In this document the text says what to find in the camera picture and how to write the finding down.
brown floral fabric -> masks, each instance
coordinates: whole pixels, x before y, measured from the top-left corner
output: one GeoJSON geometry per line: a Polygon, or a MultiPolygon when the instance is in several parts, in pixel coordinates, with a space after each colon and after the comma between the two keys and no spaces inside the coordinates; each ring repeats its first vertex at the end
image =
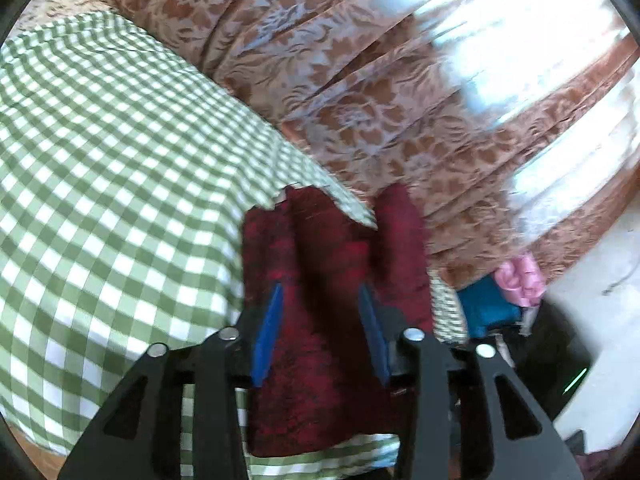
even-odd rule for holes
{"type": "Polygon", "coordinates": [[[17,36],[54,20],[77,16],[84,12],[116,7],[113,0],[31,0],[15,22],[8,37],[17,36]]]}
{"type": "Polygon", "coordinates": [[[363,200],[404,181],[456,286],[533,242],[522,212],[553,197],[514,176],[639,57],[607,0],[117,2],[363,200]]]}
{"type": "Polygon", "coordinates": [[[640,167],[623,168],[594,197],[530,248],[548,280],[562,275],[602,238],[638,193],[640,167]]]}

dark red cloth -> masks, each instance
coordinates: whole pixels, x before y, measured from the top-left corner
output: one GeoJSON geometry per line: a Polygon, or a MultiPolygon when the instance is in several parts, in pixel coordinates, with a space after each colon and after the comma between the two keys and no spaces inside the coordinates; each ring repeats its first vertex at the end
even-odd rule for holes
{"type": "Polygon", "coordinates": [[[405,400],[374,377],[358,315],[368,282],[380,300],[431,332],[424,232],[406,189],[377,198],[378,229],[345,216],[322,190],[287,188],[275,210],[253,208],[243,229],[245,305],[284,286],[284,318],[270,373],[250,392],[248,445],[290,456],[355,434],[397,433],[405,400]]]}

blue cloth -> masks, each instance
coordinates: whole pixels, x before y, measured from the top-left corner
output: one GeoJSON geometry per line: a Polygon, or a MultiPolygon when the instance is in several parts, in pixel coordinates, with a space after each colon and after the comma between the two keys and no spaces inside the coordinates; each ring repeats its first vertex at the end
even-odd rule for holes
{"type": "Polygon", "coordinates": [[[469,337],[483,338],[490,328],[520,320],[520,308],[503,298],[490,274],[460,290],[458,297],[465,311],[469,337]]]}

green gingham fabric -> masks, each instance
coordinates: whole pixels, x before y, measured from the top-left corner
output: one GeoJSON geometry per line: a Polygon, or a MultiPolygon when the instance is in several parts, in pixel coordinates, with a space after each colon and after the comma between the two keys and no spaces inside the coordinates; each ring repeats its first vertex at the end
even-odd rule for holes
{"type": "MultiPolygon", "coordinates": [[[[329,174],[193,66],[111,12],[55,22],[0,51],[0,408],[66,454],[153,342],[233,323],[241,224],[286,184],[329,174]]],[[[239,395],[239,417],[246,419],[239,395]]],[[[183,475],[190,476],[187,392],[183,475]]],[[[392,436],[248,457],[254,478],[341,478],[392,463],[392,436]]]]}

patterned curtain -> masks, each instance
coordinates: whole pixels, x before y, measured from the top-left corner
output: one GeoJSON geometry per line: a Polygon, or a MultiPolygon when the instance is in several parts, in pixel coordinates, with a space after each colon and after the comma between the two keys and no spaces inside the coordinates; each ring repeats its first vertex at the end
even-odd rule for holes
{"type": "Polygon", "coordinates": [[[558,275],[636,189],[608,0],[117,2],[361,199],[406,182],[456,286],[527,247],[558,275]]]}

